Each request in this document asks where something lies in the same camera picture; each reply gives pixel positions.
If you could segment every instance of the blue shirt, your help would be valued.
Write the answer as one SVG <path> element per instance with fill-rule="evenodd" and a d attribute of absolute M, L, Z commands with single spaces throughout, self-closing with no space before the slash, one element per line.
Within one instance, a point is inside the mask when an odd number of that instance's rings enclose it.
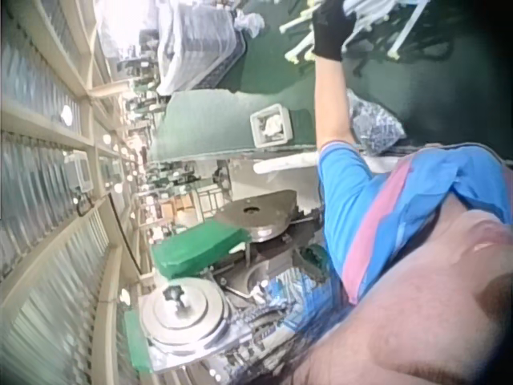
<path fill-rule="evenodd" d="M 429 148 L 415 153 L 393 212 L 381 220 L 376 239 L 369 240 L 374 242 L 374 252 L 359 295 L 378 279 L 386 262 L 420 230 L 449 192 L 469 209 L 492 213 L 511 225 L 505 172 L 501 162 L 479 146 Z M 348 144 L 333 142 L 321 151 L 319 176 L 325 198 L 325 239 L 340 275 L 363 217 L 389 175 L 373 175 Z"/>

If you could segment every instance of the metal disc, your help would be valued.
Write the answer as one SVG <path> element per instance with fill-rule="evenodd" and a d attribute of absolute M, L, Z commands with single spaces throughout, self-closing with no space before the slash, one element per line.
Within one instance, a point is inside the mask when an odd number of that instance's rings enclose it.
<path fill-rule="evenodd" d="M 177 311 L 166 301 L 168 286 L 181 286 L 185 307 Z M 224 299 L 214 282 L 200 278 L 180 278 L 151 293 L 141 309 L 143 326 L 152 338 L 168 345 L 198 342 L 214 333 L 224 315 Z"/>
<path fill-rule="evenodd" d="M 283 190 L 228 203 L 214 219 L 246 229 L 253 242 L 263 242 L 282 234 L 296 210 L 297 193 Z"/>

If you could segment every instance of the green cover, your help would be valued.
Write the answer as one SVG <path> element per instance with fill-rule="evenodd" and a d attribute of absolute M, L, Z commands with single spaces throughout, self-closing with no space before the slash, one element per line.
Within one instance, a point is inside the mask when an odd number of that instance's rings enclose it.
<path fill-rule="evenodd" d="M 245 229 L 205 221 L 151 248 L 156 268 L 167 279 L 191 277 L 250 240 Z"/>
<path fill-rule="evenodd" d="M 126 311 L 124 321 L 131 365 L 141 373 L 152 373 L 150 354 L 147 351 L 146 337 L 139 323 L 139 315 L 135 310 Z"/>

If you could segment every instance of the white container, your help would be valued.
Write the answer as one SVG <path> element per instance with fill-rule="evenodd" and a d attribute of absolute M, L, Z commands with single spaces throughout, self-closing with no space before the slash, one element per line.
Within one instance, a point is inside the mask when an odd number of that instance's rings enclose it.
<path fill-rule="evenodd" d="M 280 116 L 281 130 L 272 136 L 267 136 L 264 133 L 265 123 L 273 116 Z M 251 122 L 253 141 L 257 148 L 286 144 L 293 138 L 289 110 L 281 104 L 274 104 L 261 111 L 255 112 L 254 114 L 251 114 L 249 120 Z"/>

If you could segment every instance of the black glove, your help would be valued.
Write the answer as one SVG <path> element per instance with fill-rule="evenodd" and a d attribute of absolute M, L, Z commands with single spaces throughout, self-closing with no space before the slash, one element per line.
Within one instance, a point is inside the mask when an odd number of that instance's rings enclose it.
<path fill-rule="evenodd" d="M 356 14 L 345 16 L 344 0 L 325 0 L 313 12 L 312 24 L 315 37 L 313 53 L 322 58 L 342 61 L 342 44 L 351 35 Z"/>

